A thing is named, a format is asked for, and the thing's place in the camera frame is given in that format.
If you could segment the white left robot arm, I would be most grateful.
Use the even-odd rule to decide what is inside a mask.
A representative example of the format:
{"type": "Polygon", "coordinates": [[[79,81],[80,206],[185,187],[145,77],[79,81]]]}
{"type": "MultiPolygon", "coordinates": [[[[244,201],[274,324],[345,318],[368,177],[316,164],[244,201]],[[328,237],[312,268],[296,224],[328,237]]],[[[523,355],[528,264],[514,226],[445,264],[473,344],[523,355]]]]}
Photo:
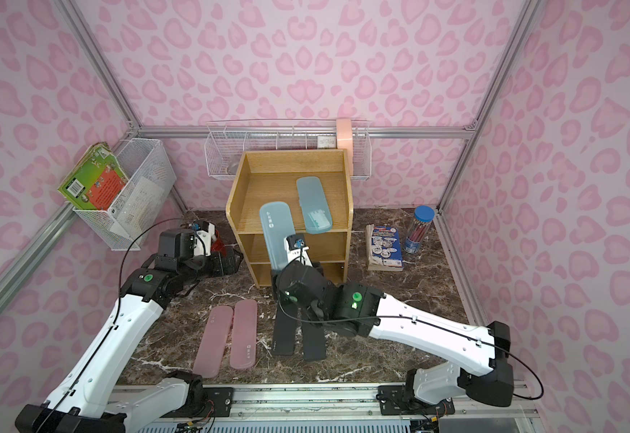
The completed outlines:
{"type": "Polygon", "coordinates": [[[228,246],[208,256],[151,255],[122,285],[109,318],[62,382],[39,405],[27,404],[15,420],[20,432],[136,432],[168,416],[213,418],[215,399],[200,375],[171,371],[128,403],[110,404],[114,386],[142,337],[174,299],[208,278],[236,274],[243,254],[228,246]]]}

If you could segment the pink pencil case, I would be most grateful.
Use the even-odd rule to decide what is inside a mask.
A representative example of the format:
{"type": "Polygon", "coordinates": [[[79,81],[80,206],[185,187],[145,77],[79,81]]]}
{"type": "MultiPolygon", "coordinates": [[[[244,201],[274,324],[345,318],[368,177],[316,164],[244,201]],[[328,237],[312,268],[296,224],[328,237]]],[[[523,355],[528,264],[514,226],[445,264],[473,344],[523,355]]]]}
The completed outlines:
{"type": "Polygon", "coordinates": [[[248,370],[256,363],[258,304],[243,299],[234,308],[229,364],[235,370],[248,370]]]}
{"type": "Polygon", "coordinates": [[[230,306],[217,306],[209,312],[193,364],[192,372],[195,375],[214,378],[219,374],[233,318],[234,310],[230,306]]]}

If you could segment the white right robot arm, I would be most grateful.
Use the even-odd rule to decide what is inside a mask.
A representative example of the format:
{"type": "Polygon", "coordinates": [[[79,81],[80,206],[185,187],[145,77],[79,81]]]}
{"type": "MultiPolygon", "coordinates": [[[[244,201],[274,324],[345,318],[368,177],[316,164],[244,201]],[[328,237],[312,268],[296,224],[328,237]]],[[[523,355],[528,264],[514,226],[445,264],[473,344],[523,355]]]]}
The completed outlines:
{"type": "Polygon", "coordinates": [[[327,332],[390,341],[444,359],[408,371],[404,400],[438,404],[466,396],[505,408],[518,396],[511,330],[500,321],[481,327],[443,319],[360,283],[334,285],[299,260],[273,273],[273,291],[278,319],[300,324],[313,360],[325,357],[327,332]]]}

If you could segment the teal pencil case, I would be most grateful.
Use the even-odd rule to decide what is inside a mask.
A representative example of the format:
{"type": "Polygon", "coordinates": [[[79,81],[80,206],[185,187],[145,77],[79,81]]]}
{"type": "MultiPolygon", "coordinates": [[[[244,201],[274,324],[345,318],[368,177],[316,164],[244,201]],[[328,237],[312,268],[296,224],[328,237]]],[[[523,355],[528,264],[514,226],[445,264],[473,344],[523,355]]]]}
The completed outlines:
{"type": "Polygon", "coordinates": [[[286,238],[296,234],[291,209],[285,202],[270,202],[262,205],[259,217],[271,269],[280,272],[290,262],[286,238]]]}
{"type": "Polygon", "coordinates": [[[318,235],[333,228],[333,219],[320,178],[302,177],[296,181],[306,232],[318,235]]]}

